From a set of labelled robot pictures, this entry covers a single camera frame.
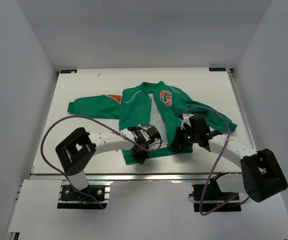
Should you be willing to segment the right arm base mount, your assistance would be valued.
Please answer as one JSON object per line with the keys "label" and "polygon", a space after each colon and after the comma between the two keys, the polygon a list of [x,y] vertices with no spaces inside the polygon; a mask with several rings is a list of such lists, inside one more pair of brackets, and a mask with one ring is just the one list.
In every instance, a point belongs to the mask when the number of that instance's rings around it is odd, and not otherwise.
{"label": "right arm base mount", "polygon": [[[235,195],[233,192],[222,192],[215,182],[218,178],[227,173],[219,173],[216,176],[210,179],[210,182],[206,188],[206,192],[204,195],[204,200],[202,204],[202,212],[206,213],[213,208],[221,205],[226,200],[230,199]],[[188,198],[193,201],[194,211],[199,212],[200,208],[200,199],[202,195],[202,191],[204,188],[204,184],[194,184],[192,185],[192,193],[188,195]],[[241,212],[240,206],[240,198],[236,196],[232,201],[222,206],[219,209],[216,209],[215,212]]]}

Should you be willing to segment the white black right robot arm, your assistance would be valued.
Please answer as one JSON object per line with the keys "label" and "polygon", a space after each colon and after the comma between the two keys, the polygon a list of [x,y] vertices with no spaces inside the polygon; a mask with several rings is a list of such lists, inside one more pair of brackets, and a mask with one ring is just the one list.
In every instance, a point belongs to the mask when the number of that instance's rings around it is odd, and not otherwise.
{"label": "white black right robot arm", "polygon": [[183,149],[197,144],[241,169],[241,173],[210,174],[201,192],[202,196],[209,191],[213,198],[219,200],[227,193],[246,194],[260,203],[288,188],[287,180],[271,150],[250,149],[218,130],[211,130],[202,115],[182,114],[179,118],[181,126],[176,129],[172,147]]}

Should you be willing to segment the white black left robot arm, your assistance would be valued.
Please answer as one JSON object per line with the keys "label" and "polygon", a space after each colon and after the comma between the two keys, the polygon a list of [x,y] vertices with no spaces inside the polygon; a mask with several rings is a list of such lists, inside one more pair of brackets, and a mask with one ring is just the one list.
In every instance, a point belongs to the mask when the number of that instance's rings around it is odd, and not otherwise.
{"label": "white black left robot arm", "polygon": [[89,195],[89,187],[84,172],[93,156],[111,151],[130,151],[133,160],[144,161],[148,153],[157,151],[150,147],[162,144],[157,128],[133,126],[122,131],[89,133],[83,127],[74,130],[55,148],[65,175],[73,186],[72,194],[80,200]]}

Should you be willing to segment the green kids varsity jacket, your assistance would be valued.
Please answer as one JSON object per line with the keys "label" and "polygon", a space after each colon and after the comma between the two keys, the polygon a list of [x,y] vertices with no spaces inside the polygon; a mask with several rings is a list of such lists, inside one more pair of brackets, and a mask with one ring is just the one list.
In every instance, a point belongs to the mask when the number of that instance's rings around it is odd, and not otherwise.
{"label": "green kids varsity jacket", "polygon": [[188,154],[193,148],[171,148],[175,132],[181,126],[178,118],[183,112],[203,115],[206,123],[221,132],[234,132],[237,125],[222,113],[215,114],[212,107],[194,101],[181,89],[164,82],[143,82],[139,86],[124,89],[121,95],[98,95],[77,98],[68,104],[67,112],[95,119],[119,121],[119,129],[151,124],[163,139],[158,151],[149,152],[149,158]]}

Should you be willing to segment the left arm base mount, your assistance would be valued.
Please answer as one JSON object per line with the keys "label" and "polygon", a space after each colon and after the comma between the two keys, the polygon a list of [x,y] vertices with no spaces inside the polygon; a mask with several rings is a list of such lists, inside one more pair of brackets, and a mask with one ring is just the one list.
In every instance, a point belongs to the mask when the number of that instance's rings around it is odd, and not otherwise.
{"label": "left arm base mount", "polygon": [[89,181],[87,188],[76,191],[67,181],[63,181],[57,209],[104,210],[110,197],[111,183],[111,181]]}

